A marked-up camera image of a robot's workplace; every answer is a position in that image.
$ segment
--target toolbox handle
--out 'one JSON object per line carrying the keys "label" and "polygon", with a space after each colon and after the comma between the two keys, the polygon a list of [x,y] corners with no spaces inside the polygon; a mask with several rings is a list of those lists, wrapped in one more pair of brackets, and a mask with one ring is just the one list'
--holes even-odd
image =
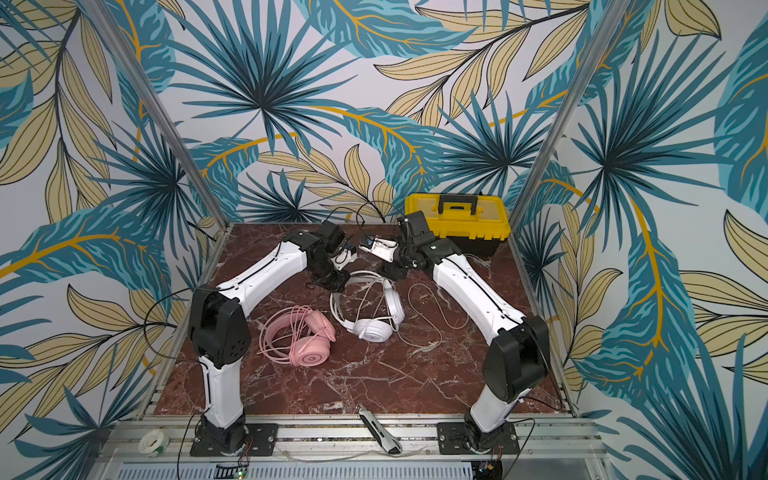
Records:
{"label": "toolbox handle", "polygon": [[471,205],[471,211],[469,212],[471,215],[475,215],[478,213],[478,196],[477,195],[443,195],[440,194],[439,201],[437,204],[437,213],[442,214],[443,207],[445,206],[445,202],[453,203],[453,204],[470,204]]}

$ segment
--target red marble tabletop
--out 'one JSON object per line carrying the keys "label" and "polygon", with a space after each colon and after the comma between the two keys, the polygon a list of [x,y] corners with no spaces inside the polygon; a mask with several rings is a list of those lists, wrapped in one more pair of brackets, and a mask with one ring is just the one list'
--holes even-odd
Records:
{"label": "red marble tabletop", "polygon": [[[315,225],[238,224],[235,225],[224,248],[220,264],[211,280],[212,285],[236,276],[253,262],[267,255],[289,231],[303,228],[315,230]],[[357,227],[345,227],[349,234]],[[367,233],[392,234],[394,226],[366,226]],[[375,270],[380,260],[360,252],[348,270]],[[528,299],[523,291],[518,269],[509,246],[499,247],[492,258],[490,271],[473,263],[475,270],[499,295],[515,308],[530,315]],[[444,341],[431,352],[415,353],[414,347],[403,343],[397,335],[385,343],[369,343],[344,330],[328,312],[328,293],[310,289],[309,275],[299,273],[278,287],[251,313],[248,319],[253,342],[243,358],[240,388],[246,414],[307,414],[353,413],[362,403],[374,413],[463,413],[477,399],[485,384],[482,361],[487,346],[480,330],[470,321],[463,329],[446,326],[434,299],[424,286],[412,291],[413,305],[442,332]],[[439,339],[437,332],[417,316],[406,298],[414,283],[426,283],[438,294],[447,321],[462,325],[466,313],[453,298],[439,292],[423,272],[411,272],[407,280],[396,284],[406,320],[401,325],[402,336],[418,345]],[[379,302],[380,286],[374,286],[362,308],[361,317],[370,317]],[[342,308],[354,318],[362,299],[362,288],[350,286],[342,296]],[[336,342],[331,356],[322,365],[306,368],[276,365],[260,355],[258,337],[263,321],[277,310],[294,304],[306,304],[322,310],[336,327]],[[385,307],[381,306],[379,315]],[[189,340],[184,342],[181,357],[193,358]],[[545,379],[531,396],[549,405],[562,408],[554,387]],[[155,415],[190,415],[193,406],[205,403],[200,366],[192,362],[177,362],[163,389],[154,411]],[[552,412],[538,402],[526,402],[515,412]]]}

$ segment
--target roll of tape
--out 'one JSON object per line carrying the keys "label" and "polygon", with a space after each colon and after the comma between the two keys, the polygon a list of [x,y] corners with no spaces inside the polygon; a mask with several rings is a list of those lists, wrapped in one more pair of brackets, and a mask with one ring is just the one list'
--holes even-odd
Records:
{"label": "roll of tape", "polygon": [[163,453],[165,447],[168,446],[168,441],[168,435],[165,435],[162,429],[150,430],[141,437],[139,453],[149,457],[156,457]]}

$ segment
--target yellow toolbox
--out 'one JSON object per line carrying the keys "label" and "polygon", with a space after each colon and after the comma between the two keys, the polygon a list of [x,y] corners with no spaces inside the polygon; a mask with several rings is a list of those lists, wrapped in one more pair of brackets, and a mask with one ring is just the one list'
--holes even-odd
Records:
{"label": "yellow toolbox", "polygon": [[406,215],[424,212],[430,230],[450,238],[464,253],[490,257],[509,237],[511,228],[504,202],[485,195],[411,194]]}

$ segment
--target black mounting plate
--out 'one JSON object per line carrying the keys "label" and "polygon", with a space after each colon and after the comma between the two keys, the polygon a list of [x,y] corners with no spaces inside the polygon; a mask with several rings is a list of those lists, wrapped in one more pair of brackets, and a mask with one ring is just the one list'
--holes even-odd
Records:
{"label": "black mounting plate", "polygon": [[[440,422],[437,424],[437,439],[440,455],[485,455],[489,452],[474,452],[465,444],[466,427],[464,422]],[[504,422],[498,434],[492,439],[495,447],[502,447],[503,455],[517,455],[520,452],[515,424]]]}
{"label": "black mounting plate", "polygon": [[[251,457],[271,457],[277,439],[276,423],[247,423],[246,439],[253,437],[253,445],[248,455]],[[198,435],[192,442],[190,457],[217,457],[221,455],[221,445],[208,435]]]}

